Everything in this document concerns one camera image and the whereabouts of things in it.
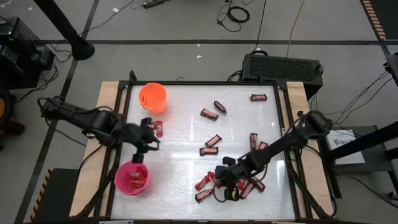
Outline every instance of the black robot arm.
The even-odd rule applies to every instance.
[[[124,123],[119,120],[119,116],[106,106],[86,110],[75,105],[66,103],[60,96],[53,98],[41,98],[38,100],[42,117],[47,120],[65,120],[81,128],[83,134],[94,134],[101,145],[114,148],[123,142],[130,143],[137,147],[137,153],[133,155],[132,162],[141,163],[144,154],[148,151],[159,149],[160,141],[154,136],[153,131],[148,127],[151,118],[141,120],[141,125]],[[149,146],[156,142],[157,147]]]
[[[301,149],[307,145],[308,139],[316,139],[326,136],[332,128],[330,120],[326,119],[318,111],[310,111],[301,116],[295,123],[294,127],[289,128],[286,133],[272,143],[264,150],[253,150],[237,159],[237,162],[229,157],[224,157],[223,164],[226,166],[216,166],[216,178],[222,186],[225,186],[224,196],[226,200],[239,200],[239,189],[236,183],[240,179],[247,179],[253,183],[252,177],[264,170],[272,157],[282,151],[291,149]],[[331,216],[325,213],[317,201],[312,197],[308,189],[303,185],[294,171],[290,161],[286,161],[288,175],[294,180],[303,193],[303,196],[313,207],[315,213],[320,218],[331,219]]]

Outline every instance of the gray floor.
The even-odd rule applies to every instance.
[[[78,32],[83,31],[94,0],[58,0],[57,3]],[[121,8],[127,0],[99,0],[92,27],[112,15],[112,8]],[[89,40],[255,40],[261,18],[262,1],[245,6],[251,20],[241,32],[230,33],[216,25],[215,17],[223,1],[173,0],[149,10],[125,8],[104,26],[93,29]],[[262,40],[287,40],[299,0],[268,0],[261,32]],[[41,39],[60,40],[62,36],[51,25],[33,1],[13,0],[0,7],[2,16],[19,16]],[[236,24],[226,22],[234,28]],[[294,40],[376,40],[376,36],[358,0],[307,0],[295,28]],[[226,80],[241,67],[244,54],[253,49],[247,44],[172,44],[172,45],[95,45],[96,53],[89,60],[78,62],[67,95],[70,103],[92,108],[96,104],[101,82],[127,80],[134,70],[140,80]],[[284,56],[286,45],[259,45],[270,55]],[[394,53],[398,46],[389,46]],[[318,109],[324,113],[342,110],[362,89],[384,70],[384,54],[378,45],[293,45],[290,57],[316,59],[325,67],[324,85],[319,91]],[[39,116],[36,100],[41,96],[59,94],[72,60],[56,63],[58,79],[44,91],[31,94],[16,105],[16,120],[26,125],[20,137],[1,139],[6,148],[0,152],[0,219],[12,223],[32,175],[48,127]],[[371,97],[382,82],[363,96]],[[366,106],[357,110],[343,123],[345,126],[378,125],[383,127],[396,120],[398,99],[393,82],[388,83]],[[85,142],[80,130],[59,122],[57,128]],[[397,141],[387,143],[387,148]],[[84,148],[55,133],[39,175],[25,220],[32,212],[39,187],[47,169],[78,168]],[[393,190],[387,174],[361,174],[381,194]],[[339,177],[343,194],[338,199],[337,217],[341,220],[366,223],[396,223],[398,213],[369,193],[357,182]]]

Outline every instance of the yellow cable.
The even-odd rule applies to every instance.
[[[296,20],[294,20],[292,30],[290,31],[289,43],[287,44],[287,51],[286,51],[286,56],[285,57],[287,57],[288,54],[289,54],[290,44],[292,42],[293,30],[294,30],[294,27],[296,26],[297,20],[299,19],[299,16],[300,16],[300,13],[301,13],[301,9],[303,8],[304,3],[305,3],[305,0],[303,0],[303,2],[301,2],[301,6],[300,6],[300,9],[298,10],[298,13],[297,13],[297,16],[296,16]]]

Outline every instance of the wooden table frame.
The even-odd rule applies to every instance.
[[[119,82],[103,82],[101,86],[101,90],[99,93],[97,106],[110,106],[112,108],[119,107],[119,114],[123,114],[124,105],[126,101],[127,91],[123,91],[120,97],[120,105],[115,106],[116,97],[118,94],[120,84]],[[290,102],[286,103],[286,96],[282,90],[279,90],[280,103],[282,107],[282,116],[284,121],[284,126],[289,127],[289,113],[290,110],[292,112],[293,120],[298,118],[297,112],[303,111],[304,113],[309,111],[307,97],[305,95],[305,90],[302,82],[288,82],[287,83],[287,91],[288,99]],[[318,144],[314,140],[308,141],[308,145],[314,147],[318,150]],[[93,152],[99,146],[97,140],[92,139],[88,140],[85,157]],[[100,184],[101,176],[104,176],[105,173],[102,172],[104,158],[106,155],[106,150],[100,150],[96,154],[92,155],[90,159],[88,159],[81,169],[80,176],[78,179],[78,183],[76,186],[75,196],[73,198],[72,207],[70,210],[70,216],[76,215],[79,213],[83,207],[90,201],[93,194],[98,189]],[[112,163],[115,156],[115,151],[111,151],[109,158],[109,166],[108,171],[112,167]],[[333,207],[331,205],[330,193],[328,190],[325,173],[323,170],[322,160],[315,154],[308,150],[303,150],[302,153],[302,168],[303,174],[305,176],[305,181],[308,190],[311,192],[315,200],[318,204],[327,212],[327,214],[333,213]],[[109,186],[104,191],[103,198],[101,201],[101,208],[99,211],[96,211],[100,216],[106,215],[107,203],[109,199]],[[306,213],[306,205],[303,199],[303,195],[301,191],[296,186],[295,189],[297,193],[297,203],[298,209],[300,211],[300,217],[307,218],[308,212]]]

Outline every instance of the black pole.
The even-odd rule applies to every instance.
[[[393,159],[398,159],[398,147],[390,149],[390,150],[386,150],[385,153],[386,153],[386,157],[389,161],[391,161]]]
[[[354,154],[355,152],[377,146],[397,136],[398,121],[330,151],[327,159],[334,161],[335,159]]]
[[[72,56],[74,59],[86,60],[93,56],[95,52],[94,47],[77,34],[54,0],[34,0],[34,2],[50,19],[62,36],[68,40],[72,47]]]

